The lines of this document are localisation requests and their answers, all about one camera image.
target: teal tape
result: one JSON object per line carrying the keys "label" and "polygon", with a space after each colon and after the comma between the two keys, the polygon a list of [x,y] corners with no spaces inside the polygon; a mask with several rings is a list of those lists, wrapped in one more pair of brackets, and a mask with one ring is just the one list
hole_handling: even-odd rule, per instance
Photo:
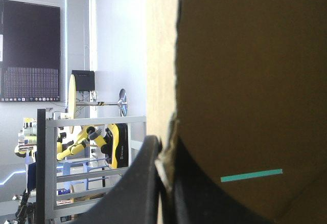
{"label": "teal tape", "polygon": [[250,178],[264,177],[264,176],[270,176],[270,175],[282,174],[282,173],[283,173],[282,169],[272,169],[272,170],[265,170],[265,171],[259,171],[253,173],[224,176],[224,177],[220,177],[220,180],[221,182],[232,182],[232,181],[240,181]]}

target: black pole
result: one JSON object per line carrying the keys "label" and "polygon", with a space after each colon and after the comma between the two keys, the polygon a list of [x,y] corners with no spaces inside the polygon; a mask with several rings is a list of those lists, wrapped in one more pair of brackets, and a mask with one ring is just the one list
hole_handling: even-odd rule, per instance
{"label": "black pole", "polygon": [[45,109],[37,110],[35,223],[45,223]]}
{"label": "black pole", "polygon": [[106,187],[106,177],[102,177],[102,187]]}

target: metal rack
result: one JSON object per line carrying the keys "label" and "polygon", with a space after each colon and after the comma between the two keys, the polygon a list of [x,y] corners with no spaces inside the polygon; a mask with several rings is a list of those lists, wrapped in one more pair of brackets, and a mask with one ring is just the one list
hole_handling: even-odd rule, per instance
{"label": "metal rack", "polygon": [[72,175],[57,176],[56,160],[56,137],[57,128],[66,126],[83,126],[90,124],[110,124],[126,123],[128,125],[129,140],[129,165],[131,164],[131,149],[133,145],[139,149],[139,143],[131,140],[131,123],[143,123],[144,133],[146,134],[146,117],[111,117],[111,118],[93,118],[93,119],[70,119],[70,120],[46,120],[45,109],[37,111],[37,172],[36,172],[36,223],[48,223],[49,220],[61,216],[73,215],[86,212],[100,199],[85,200],[67,205],[57,205],[58,200],[70,199],[74,197],[87,196],[90,194],[105,193],[111,187],[91,189],[82,192],[70,193],[57,196],[57,183],[76,181],[86,178],[95,178],[109,175],[124,174],[128,167],[95,171],[89,173],[79,173]]}

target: wall-mounted screen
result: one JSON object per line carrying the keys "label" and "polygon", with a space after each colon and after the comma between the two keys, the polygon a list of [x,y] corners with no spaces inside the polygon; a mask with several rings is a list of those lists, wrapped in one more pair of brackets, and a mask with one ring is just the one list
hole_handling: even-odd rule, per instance
{"label": "wall-mounted screen", "polygon": [[0,0],[0,102],[60,100],[60,8]]}

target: yellow robot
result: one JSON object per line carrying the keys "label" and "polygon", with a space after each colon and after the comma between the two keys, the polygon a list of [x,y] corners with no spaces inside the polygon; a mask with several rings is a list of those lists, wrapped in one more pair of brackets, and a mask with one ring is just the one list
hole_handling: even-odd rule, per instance
{"label": "yellow robot", "polygon": [[89,141],[94,141],[103,154],[111,155],[112,140],[110,136],[101,136],[101,130],[96,130],[93,125],[83,126],[75,141],[62,144],[66,135],[59,135],[57,139],[57,160],[63,160],[70,155],[76,155],[86,147]]}
{"label": "yellow robot", "polygon": [[106,135],[102,137],[101,130],[95,129],[93,125],[83,126],[76,141],[66,144],[62,143],[66,134],[60,133],[57,139],[57,160],[80,153],[89,141],[94,141],[101,152],[109,156],[112,168],[127,167],[129,158],[127,124],[109,124],[105,131]]}

